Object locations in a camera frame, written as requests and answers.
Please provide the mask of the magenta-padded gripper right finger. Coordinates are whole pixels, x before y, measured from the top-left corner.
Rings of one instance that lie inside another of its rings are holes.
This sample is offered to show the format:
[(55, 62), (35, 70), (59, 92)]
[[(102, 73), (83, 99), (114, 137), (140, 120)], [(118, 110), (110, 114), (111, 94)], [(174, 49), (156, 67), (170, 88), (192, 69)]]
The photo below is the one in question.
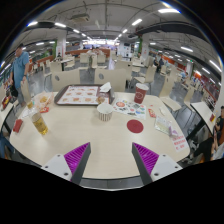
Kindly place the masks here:
[(147, 185), (182, 169), (167, 154), (159, 155), (137, 143), (132, 144), (132, 154), (143, 185)]

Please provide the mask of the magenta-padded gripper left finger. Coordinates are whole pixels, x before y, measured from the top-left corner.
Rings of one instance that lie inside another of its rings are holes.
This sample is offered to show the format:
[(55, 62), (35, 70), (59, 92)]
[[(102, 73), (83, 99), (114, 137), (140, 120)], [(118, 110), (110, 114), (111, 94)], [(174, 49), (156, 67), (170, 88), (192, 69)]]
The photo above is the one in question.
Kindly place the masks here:
[(42, 169), (79, 185), (90, 154), (91, 145), (87, 142), (66, 154), (56, 154)]

